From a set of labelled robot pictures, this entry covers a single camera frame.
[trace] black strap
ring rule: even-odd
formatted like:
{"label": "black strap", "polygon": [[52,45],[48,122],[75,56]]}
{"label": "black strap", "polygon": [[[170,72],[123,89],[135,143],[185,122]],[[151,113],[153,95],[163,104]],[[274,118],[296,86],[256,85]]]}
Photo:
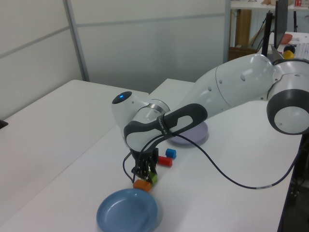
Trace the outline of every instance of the black strap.
{"label": "black strap", "polygon": [[168,139],[168,138],[173,137],[173,135],[171,134],[171,132],[169,132],[169,129],[165,125],[163,117],[164,115],[160,115],[156,118],[156,120],[157,120],[157,123],[159,124],[159,128],[161,130],[162,135],[164,136],[165,139]]}

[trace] black cable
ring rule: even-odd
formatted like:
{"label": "black cable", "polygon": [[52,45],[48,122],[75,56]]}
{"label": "black cable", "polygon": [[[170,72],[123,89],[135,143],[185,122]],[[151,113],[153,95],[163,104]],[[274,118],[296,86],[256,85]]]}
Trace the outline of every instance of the black cable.
{"label": "black cable", "polygon": [[236,10],[236,15],[235,13],[231,10],[231,13],[234,15],[235,18],[237,18],[237,13],[240,12],[240,10]]}
{"label": "black cable", "polygon": [[130,152],[125,158],[124,158],[124,161],[122,163],[122,167],[124,169],[124,172],[125,174],[129,177],[129,179],[131,180],[132,183],[134,183],[135,181],[135,176],[136,176],[136,170],[137,170],[137,166],[138,166],[138,163],[140,161],[140,157],[143,153],[143,151],[146,149],[146,147],[154,140],[158,139],[158,138],[161,138],[163,137],[163,135],[158,135],[157,137],[151,139],[148,143],[146,143],[146,145],[143,147],[143,149],[140,151],[140,154],[139,154],[139,157],[137,158],[137,160],[135,160],[135,168],[134,168],[134,173],[133,173],[133,178],[126,172],[126,168],[125,168],[125,162],[126,160],[130,157],[130,155],[132,154],[132,152]]}
{"label": "black cable", "polygon": [[227,175],[225,175],[221,170],[220,168],[212,161],[212,159],[210,158],[210,156],[206,153],[206,151],[204,151],[199,145],[197,145],[196,143],[194,143],[193,141],[191,141],[190,139],[178,134],[176,135],[178,137],[181,137],[185,140],[187,140],[188,142],[192,143],[194,146],[196,146],[201,152],[203,152],[206,157],[209,159],[209,161],[213,164],[213,166],[218,170],[218,172],[221,173],[221,175],[223,175],[226,179],[228,179],[229,181],[233,182],[234,184],[240,186],[240,187],[243,187],[243,188],[246,188],[246,189],[266,189],[266,188],[270,188],[270,187],[273,187],[275,185],[277,185],[278,183],[280,183],[282,180],[284,180],[287,175],[290,173],[290,171],[292,170],[294,164],[296,163],[296,160],[298,159],[299,157],[299,154],[302,152],[302,150],[304,149],[304,147],[309,143],[309,140],[305,141],[302,145],[302,148],[298,150],[298,153],[295,157],[295,159],[293,160],[290,168],[288,169],[288,171],[286,172],[286,174],[284,174],[284,176],[282,178],[280,178],[280,180],[278,180],[277,182],[271,184],[271,185],[267,185],[267,186],[262,186],[262,187],[249,187],[249,186],[246,186],[246,185],[242,185],[242,184],[239,184],[237,183],[236,181],[232,180],[230,177],[228,177]]}
{"label": "black cable", "polygon": [[261,31],[261,29],[262,29],[262,26],[264,25],[265,21],[266,21],[266,17],[265,17],[264,21],[262,22],[262,25],[261,25],[259,31],[258,31],[257,34],[256,34],[256,37],[254,38],[254,40],[253,40],[253,42],[252,42],[252,44],[251,44],[251,47],[253,47],[253,44],[254,44],[254,42],[255,42],[257,36],[259,35],[259,33],[260,33],[260,31]]}
{"label": "black cable", "polygon": [[304,190],[304,191],[302,190],[302,188],[306,189],[306,187],[303,187],[303,186],[302,186],[302,184],[305,182],[305,180],[306,180],[306,178],[305,178],[305,176],[304,176],[304,174],[303,174],[303,181],[302,181],[299,185],[297,185],[297,191],[298,191],[298,192],[306,193],[306,192],[309,191],[309,189]]}
{"label": "black cable", "polygon": [[259,45],[257,46],[257,48],[256,48],[256,52],[258,52],[258,50],[260,50],[260,45],[261,45],[261,42],[264,40],[264,37],[261,39],[261,41],[259,42]]}
{"label": "black cable", "polygon": [[124,158],[124,161],[122,162],[122,168],[124,169],[124,172],[127,175],[127,177],[129,177],[131,182],[133,183],[132,177],[126,172],[126,168],[125,168],[125,162],[126,162],[127,158],[130,157],[131,154],[132,154],[132,152],[129,152],[129,154]]}
{"label": "black cable", "polygon": [[297,189],[298,188],[298,181],[294,177],[292,177],[292,180],[294,181],[295,189]]}
{"label": "black cable", "polygon": [[281,232],[283,232],[283,218],[281,219]]}

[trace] white table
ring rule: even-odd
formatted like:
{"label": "white table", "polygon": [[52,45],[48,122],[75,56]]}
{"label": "white table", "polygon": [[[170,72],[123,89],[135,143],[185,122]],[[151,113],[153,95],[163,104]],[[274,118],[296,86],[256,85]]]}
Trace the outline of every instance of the white table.
{"label": "white table", "polygon": [[[193,83],[166,80],[151,95],[175,107]],[[202,146],[232,179],[264,186],[281,178],[292,163],[301,136],[288,136],[269,124],[264,101],[249,102],[207,119],[210,137]],[[157,167],[151,190],[158,203],[156,232],[277,231],[291,174],[273,188],[240,188],[224,177],[196,148],[178,147],[171,168]],[[108,131],[72,165],[21,208],[0,232],[98,232],[96,212],[111,193],[132,184],[122,171],[128,153],[120,130]],[[127,169],[133,167],[127,160]]]}
{"label": "white table", "polygon": [[[248,0],[232,0],[231,9],[243,10],[275,10],[275,5],[261,4],[263,0],[248,1]],[[294,6],[294,2],[288,6],[288,11],[309,11],[308,7]]]}
{"label": "white table", "polygon": [[5,120],[0,226],[116,124],[111,102],[123,91],[74,80]]}
{"label": "white table", "polygon": [[[298,43],[309,43],[309,33],[300,33],[300,32],[286,32],[286,34],[293,35],[293,38],[299,38],[299,41],[291,40],[289,44],[298,44]],[[271,33],[269,36],[269,43],[268,43],[268,49],[267,54],[271,54],[271,45],[274,45],[274,33]],[[283,52],[285,46],[287,44],[280,44],[278,47],[279,52]]]}

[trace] yellow object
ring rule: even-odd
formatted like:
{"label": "yellow object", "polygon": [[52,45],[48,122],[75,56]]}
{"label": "yellow object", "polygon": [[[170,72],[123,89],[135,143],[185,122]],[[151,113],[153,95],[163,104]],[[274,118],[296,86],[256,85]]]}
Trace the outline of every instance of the yellow object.
{"label": "yellow object", "polygon": [[293,59],[294,58],[294,54],[290,50],[286,50],[285,52],[283,52],[282,56],[285,59]]}

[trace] blue plate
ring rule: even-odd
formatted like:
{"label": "blue plate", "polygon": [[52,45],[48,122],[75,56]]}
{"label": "blue plate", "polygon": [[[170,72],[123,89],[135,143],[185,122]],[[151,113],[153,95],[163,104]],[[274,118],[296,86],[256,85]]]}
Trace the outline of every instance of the blue plate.
{"label": "blue plate", "polygon": [[97,211],[98,226],[104,232],[150,232],[158,207],[154,198],[140,189],[128,188],[108,196]]}

